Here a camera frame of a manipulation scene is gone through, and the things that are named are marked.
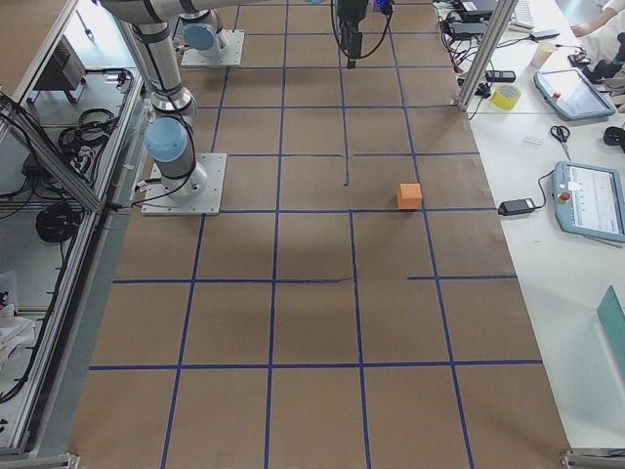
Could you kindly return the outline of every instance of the white mounting plate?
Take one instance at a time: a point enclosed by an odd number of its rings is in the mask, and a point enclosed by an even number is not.
[[[224,176],[226,175],[225,153],[198,153],[197,164],[201,165],[208,176],[206,189],[183,203],[172,200],[165,195],[155,201],[143,204],[141,212],[144,215],[218,215],[222,203]],[[150,178],[160,178],[160,171],[154,164]],[[147,187],[146,199],[163,195],[162,185],[154,184]]]
[[[204,57],[195,49],[185,51],[183,55],[182,66],[188,67],[220,67],[220,66],[240,66],[241,57],[243,56],[243,40],[245,39],[245,31],[242,29],[234,29],[229,31],[229,45],[226,50],[215,57]]]

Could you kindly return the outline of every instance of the white table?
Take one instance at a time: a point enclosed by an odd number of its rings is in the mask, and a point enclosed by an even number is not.
[[[536,30],[556,28],[562,34],[553,42],[576,43],[554,0],[534,0],[531,7]],[[513,37],[523,34],[506,32],[502,40]],[[571,130],[568,146],[574,161],[617,169],[621,180],[625,176],[625,154],[602,141],[605,127],[620,127],[625,115],[590,123],[564,121],[533,85],[536,69],[529,62],[535,48],[522,41],[496,52],[495,67],[514,70],[523,95],[512,111],[486,101],[471,121],[497,204],[529,196],[542,201],[537,179],[565,160],[560,143],[549,135],[552,125]],[[566,55],[571,53],[560,48],[542,69],[568,68]],[[478,100],[473,99],[469,115]],[[526,136],[543,143],[525,143]],[[543,185],[550,197],[551,180]],[[501,222],[571,446],[625,448],[625,380],[596,313],[610,284],[625,301],[625,248],[562,232],[549,198],[545,208],[502,217]]]

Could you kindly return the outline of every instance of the keyboard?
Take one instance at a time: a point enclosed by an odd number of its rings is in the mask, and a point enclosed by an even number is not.
[[[510,17],[509,29],[516,31],[531,31],[534,28],[534,19],[529,12],[528,0],[519,0],[517,7]]]

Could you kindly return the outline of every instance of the hand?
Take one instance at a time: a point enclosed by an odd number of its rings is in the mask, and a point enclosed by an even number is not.
[[[575,34],[575,37],[582,37],[582,36],[586,36],[586,35],[590,34],[595,29],[593,28],[593,26],[590,23],[583,22],[581,24],[574,24],[571,27],[571,30],[573,31],[573,34]]]

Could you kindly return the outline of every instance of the paper cup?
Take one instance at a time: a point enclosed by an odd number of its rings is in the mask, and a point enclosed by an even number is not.
[[[536,48],[536,53],[534,54],[533,59],[531,60],[531,66],[536,68],[540,68],[545,64],[549,56],[551,56],[554,52],[556,52],[558,48],[552,42],[541,42],[538,44]]]

